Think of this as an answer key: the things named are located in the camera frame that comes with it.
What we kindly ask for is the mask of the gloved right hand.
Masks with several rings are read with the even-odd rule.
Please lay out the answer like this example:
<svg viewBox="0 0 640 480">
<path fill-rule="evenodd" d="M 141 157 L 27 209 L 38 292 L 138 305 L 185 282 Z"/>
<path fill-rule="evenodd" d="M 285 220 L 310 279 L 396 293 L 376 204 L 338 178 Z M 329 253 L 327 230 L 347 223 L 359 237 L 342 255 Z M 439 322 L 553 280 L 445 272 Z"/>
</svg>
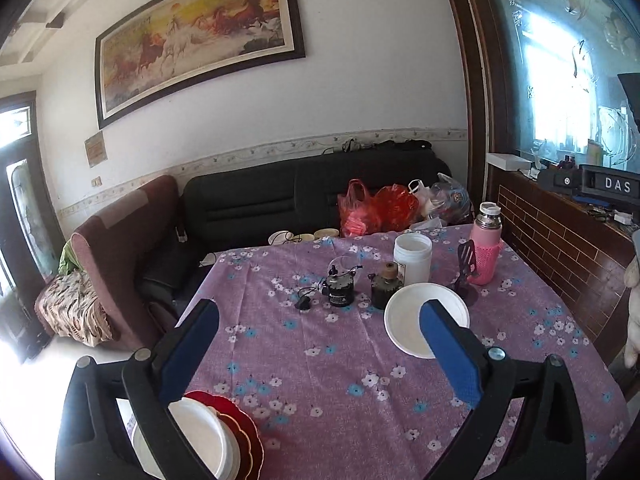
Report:
<svg viewBox="0 0 640 480">
<path fill-rule="evenodd" d="M 624 283 L 630 290 L 624 360 L 627 368 L 633 368 L 638 362 L 640 353 L 640 274 L 637 257 L 634 257 L 627 266 Z"/>
</svg>

